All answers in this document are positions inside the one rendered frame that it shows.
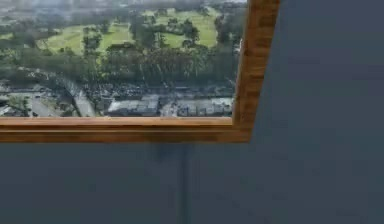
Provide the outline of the wooden framed window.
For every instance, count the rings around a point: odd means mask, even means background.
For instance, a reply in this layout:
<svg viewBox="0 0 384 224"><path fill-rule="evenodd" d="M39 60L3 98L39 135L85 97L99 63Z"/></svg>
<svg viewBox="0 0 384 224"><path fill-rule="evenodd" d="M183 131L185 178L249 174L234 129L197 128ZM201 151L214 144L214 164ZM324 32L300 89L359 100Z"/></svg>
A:
<svg viewBox="0 0 384 224"><path fill-rule="evenodd" d="M0 143L251 140L281 0L249 0L231 117L0 118Z"/></svg>

